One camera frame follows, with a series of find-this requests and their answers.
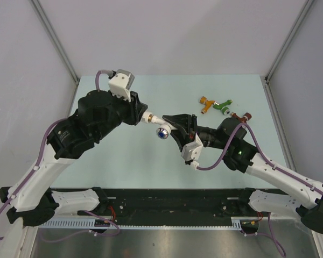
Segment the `white elbow pipe fitting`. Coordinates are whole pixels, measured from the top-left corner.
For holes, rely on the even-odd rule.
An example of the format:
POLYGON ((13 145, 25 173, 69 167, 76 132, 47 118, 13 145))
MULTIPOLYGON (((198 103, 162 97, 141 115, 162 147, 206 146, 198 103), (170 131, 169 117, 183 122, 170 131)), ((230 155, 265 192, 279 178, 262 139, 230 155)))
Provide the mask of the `white elbow pipe fitting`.
POLYGON ((150 116, 152 116, 153 114, 151 112, 148 112, 148 111, 145 111, 143 114, 142 114, 142 117, 141 117, 141 122, 142 123, 150 123, 150 116))

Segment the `grey white water faucet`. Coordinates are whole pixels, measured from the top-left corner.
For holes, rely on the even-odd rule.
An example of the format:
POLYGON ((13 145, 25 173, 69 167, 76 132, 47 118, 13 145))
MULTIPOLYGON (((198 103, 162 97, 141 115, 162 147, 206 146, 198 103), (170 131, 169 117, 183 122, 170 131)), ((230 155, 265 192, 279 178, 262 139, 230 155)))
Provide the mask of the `grey white water faucet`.
POLYGON ((160 139, 167 139, 173 130, 176 128, 165 120, 158 118, 157 116, 149 116, 149 123, 158 125, 156 134, 160 139))

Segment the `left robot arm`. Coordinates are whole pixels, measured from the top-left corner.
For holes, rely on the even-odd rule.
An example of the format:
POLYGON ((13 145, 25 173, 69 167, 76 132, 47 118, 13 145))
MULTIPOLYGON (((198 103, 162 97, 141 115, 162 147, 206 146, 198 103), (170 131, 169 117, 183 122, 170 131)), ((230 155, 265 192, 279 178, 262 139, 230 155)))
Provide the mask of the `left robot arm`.
POLYGON ((57 192, 50 188, 58 176, 81 155, 94 148, 121 124, 158 124, 159 138, 172 137, 183 147, 194 134, 180 125, 180 116, 153 118, 138 94, 127 97, 112 90, 94 90, 78 101, 76 111, 53 123, 43 136, 35 164, 14 186, 0 188, 0 199, 9 223, 21 219, 24 226, 39 226, 57 214, 101 215, 107 211, 108 197, 99 187, 85 191, 57 192))

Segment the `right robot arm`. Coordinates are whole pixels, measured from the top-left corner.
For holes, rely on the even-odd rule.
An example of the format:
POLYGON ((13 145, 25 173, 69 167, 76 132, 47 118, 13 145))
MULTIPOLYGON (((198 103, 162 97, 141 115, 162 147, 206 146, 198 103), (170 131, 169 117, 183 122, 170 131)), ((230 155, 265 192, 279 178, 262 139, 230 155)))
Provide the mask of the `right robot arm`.
POLYGON ((237 202, 238 211, 249 216, 255 211, 294 217, 309 229, 323 234, 323 183, 305 177, 267 157, 249 125, 236 118, 226 118, 216 129, 199 126, 190 114, 164 115, 172 125, 185 163, 196 170, 209 171, 223 162, 260 178, 283 191, 271 201, 257 190, 237 202))

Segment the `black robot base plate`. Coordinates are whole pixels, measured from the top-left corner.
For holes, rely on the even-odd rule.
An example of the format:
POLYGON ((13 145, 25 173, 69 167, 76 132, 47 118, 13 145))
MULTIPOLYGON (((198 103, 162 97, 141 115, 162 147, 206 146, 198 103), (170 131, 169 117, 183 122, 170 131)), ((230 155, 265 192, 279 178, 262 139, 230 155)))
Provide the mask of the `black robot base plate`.
POLYGON ((227 226, 232 217, 259 219, 240 204, 242 189, 101 189, 107 199, 92 212, 120 226, 227 226))

